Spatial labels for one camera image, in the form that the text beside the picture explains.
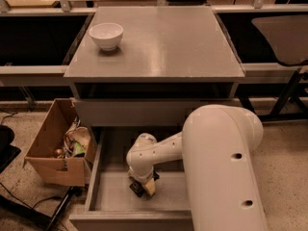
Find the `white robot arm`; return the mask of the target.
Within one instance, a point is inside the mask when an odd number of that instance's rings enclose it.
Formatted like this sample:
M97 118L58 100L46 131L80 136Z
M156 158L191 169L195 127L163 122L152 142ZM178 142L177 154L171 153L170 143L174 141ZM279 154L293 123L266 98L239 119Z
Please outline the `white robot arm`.
M129 174L153 194L154 166L182 160L194 231L269 231L250 158L263 134L245 108L202 106L172 137L139 135L126 156Z

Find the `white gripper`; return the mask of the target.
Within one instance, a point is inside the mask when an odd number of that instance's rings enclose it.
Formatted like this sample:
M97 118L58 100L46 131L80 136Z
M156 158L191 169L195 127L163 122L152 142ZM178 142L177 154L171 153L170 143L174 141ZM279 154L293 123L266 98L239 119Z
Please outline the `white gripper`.
M152 179L154 174L153 168L147 172L137 172L136 170L129 168L128 174L130 177L143 184L142 186L149 196L155 194L155 181Z

